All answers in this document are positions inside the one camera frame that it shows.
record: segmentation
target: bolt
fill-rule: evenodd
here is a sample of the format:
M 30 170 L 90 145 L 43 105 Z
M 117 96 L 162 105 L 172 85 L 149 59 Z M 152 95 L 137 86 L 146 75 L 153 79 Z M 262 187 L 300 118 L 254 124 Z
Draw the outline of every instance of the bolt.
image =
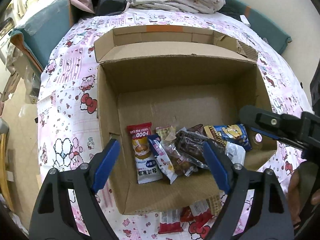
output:
M 242 170 L 242 168 L 243 168 L 243 166 L 240 164 L 240 163 L 235 163 L 234 165 L 234 168 L 236 169 L 236 170 Z
M 88 164 L 88 163 L 82 163 L 82 164 L 80 165 L 80 169 L 81 169 L 81 170 L 86 170 L 88 167 L 89 167 L 89 164 Z
M 265 173 L 268 175 L 272 175 L 273 174 L 273 170 L 272 169 L 265 169 Z
M 276 125 L 277 124 L 277 120 L 276 119 L 271 119 L 271 124 L 272 125 Z
M 57 172 L 57 169 L 56 168 L 51 168 L 49 170 L 49 174 L 55 174 Z

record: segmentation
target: torn cardboard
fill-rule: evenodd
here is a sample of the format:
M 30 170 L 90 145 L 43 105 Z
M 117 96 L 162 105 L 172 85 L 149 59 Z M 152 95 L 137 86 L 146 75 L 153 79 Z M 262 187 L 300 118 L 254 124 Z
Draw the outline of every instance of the torn cardboard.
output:
M 105 147 L 110 134 L 117 134 L 121 143 L 110 175 L 119 212 L 164 211 L 215 197 L 220 190 L 207 170 L 180 176 L 172 185 L 165 180 L 139 185 L 126 127 L 152 122 L 154 131 L 172 119 L 177 129 L 199 123 L 227 125 L 239 121 L 244 105 L 270 111 L 257 52 L 213 30 L 172 25 L 113 29 L 94 46 L 100 63 L 101 141 Z M 255 133 L 248 133 L 252 142 Z M 260 168 L 277 149 L 266 137 L 252 146 L 245 160 L 250 170 Z

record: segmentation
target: hello kitty print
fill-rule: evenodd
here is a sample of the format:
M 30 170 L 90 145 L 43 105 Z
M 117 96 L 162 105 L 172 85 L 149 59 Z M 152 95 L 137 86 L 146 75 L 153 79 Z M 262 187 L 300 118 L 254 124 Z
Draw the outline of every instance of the hello kitty print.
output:
M 97 69 L 94 41 L 112 28 L 133 25 L 182 25 L 207 28 L 235 37 L 255 48 L 257 65 L 269 94 L 272 111 L 300 116 L 311 111 L 307 97 L 292 70 L 268 44 L 243 23 L 215 13 L 212 15 L 128 9 L 121 15 L 80 19 L 52 51 L 41 75 L 38 107 L 38 157 L 42 179 L 52 167 L 59 171 L 76 169 L 102 151 L 97 119 Z M 274 170 L 284 191 L 300 163 L 301 152 L 278 143 L 277 152 L 259 171 Z M 79 231 L 88 234 L 73 191 L 69 192 Z M 225 194 L 221 194 L 224 203 Z M 235 233 L 244 230 L 252 205 L 248 192 Z M 183 232 L 159 235 L 159 214 L 119 214 L 109 182 L 96 195 L 102 211 L 120 240 L 204 239 L 216 218 L 202 228 L 183 223 Z

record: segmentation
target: white wall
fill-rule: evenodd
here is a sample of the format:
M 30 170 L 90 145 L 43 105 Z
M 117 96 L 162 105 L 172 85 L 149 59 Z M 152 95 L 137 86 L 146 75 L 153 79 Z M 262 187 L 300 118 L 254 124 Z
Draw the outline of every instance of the white wall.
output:
M 311 103 L 310 82 L 320 57 L 320 15 L 310 0 L 241 0 L 265 14 L 287 32 L 292 42 L 283 58 Z

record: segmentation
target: black plastic bag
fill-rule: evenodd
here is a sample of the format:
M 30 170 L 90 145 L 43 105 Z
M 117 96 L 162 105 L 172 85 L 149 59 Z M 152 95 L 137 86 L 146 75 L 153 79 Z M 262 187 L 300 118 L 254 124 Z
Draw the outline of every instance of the black plastic bag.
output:
M 95 16 L 117 15 L 122 13 L 126 6 L 126 0 L 91 0 Z

